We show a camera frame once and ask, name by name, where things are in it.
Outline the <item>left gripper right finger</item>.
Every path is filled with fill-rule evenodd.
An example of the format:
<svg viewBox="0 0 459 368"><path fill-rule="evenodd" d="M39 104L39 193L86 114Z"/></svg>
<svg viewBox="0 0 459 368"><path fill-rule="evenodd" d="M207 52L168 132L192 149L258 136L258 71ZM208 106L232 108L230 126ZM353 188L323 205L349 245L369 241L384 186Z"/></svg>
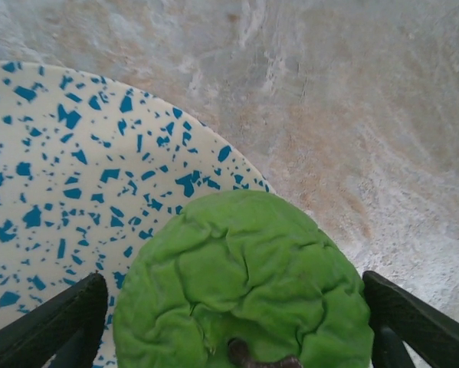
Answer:
<svg viewBox="0 0 459 368"><path fill-rule="evenodd" d="M362 274L374 331L374 367L413 367L409 345L431 367L459 367L459 323L374 271Z"/></svg>

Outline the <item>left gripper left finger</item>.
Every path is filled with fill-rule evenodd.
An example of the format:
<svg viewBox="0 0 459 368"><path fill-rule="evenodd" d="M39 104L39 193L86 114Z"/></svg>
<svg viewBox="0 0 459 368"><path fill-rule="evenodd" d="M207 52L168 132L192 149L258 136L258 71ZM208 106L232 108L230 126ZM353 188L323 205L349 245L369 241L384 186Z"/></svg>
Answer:
<svg viewBox="0 0 459 368"><path fill-rule="evenodd" d="M107 305L104 277L89 274L0 329L0 367L92 367Z"/></svg>

